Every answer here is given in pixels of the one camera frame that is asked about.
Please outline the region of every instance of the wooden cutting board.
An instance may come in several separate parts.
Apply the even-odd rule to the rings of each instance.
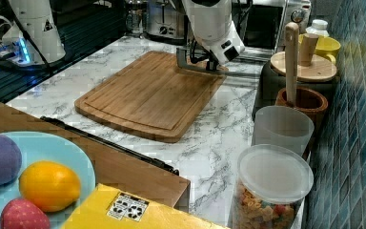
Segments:
[[[177,142],[224,79],[178,68],[175,54],[147,52],[74,105],[80,114],[116,130]]]
[[[285,52],[278,52],[271,58],[272,69],[285,75]],[[311,66],[298,65],[297,80],[302,82],[326,82],[332,80],[337,73],[337,67],[331,61],[315,55],[312,57]]]

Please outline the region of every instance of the jar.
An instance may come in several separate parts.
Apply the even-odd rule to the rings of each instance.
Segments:
[[[133,34],[144,32],[147,23],[147,2],[143,0],[126,0],[126,28]]]
[[[312,26],[308,27],[305,31],[307,33],[312,33],[321,36],[329,36],[329,33],[326,31],[328,28],[328,22],[324,20],[315,19],[312,22]]]
[[[238,160],[233,229],[288,229],[314,176],[296,153],[274,145],[254,145]]]

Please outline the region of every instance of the yellow package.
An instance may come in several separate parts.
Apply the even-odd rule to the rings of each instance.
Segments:
[[[62,229],[222,229],[169,206],[98,184]]]

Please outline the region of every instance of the white marble surface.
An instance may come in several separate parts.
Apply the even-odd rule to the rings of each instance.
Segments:
[[[257,82],[228,77],[181,140],[156,142],[120,133],[78,114],[73,102],[148,51],[175,47],[138,38],[121,38],[74,64],[8,105],[30,115],[55,117],[69,125],[141,154],[164,160],[192,182],[190,212],[226,225],[239,154],[251,145],[252,108]],[[233,71],[260,73],[262,66],[232,63]]]

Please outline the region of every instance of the yellow bowl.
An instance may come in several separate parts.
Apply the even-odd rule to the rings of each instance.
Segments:
[[[302,43],[302,39],[304,38],[304,35],[299,35],[298,42],[299,47]],[[319,39],[317,40],[315,54],[322,56],[323,58],[326,58],[330,61],[332,61],[333,64],[336,64],[336,57],[338,54],[338,51],[340,50],[341,45],[338,41],[334,40],[332,37],[328,36],[319,36]]]

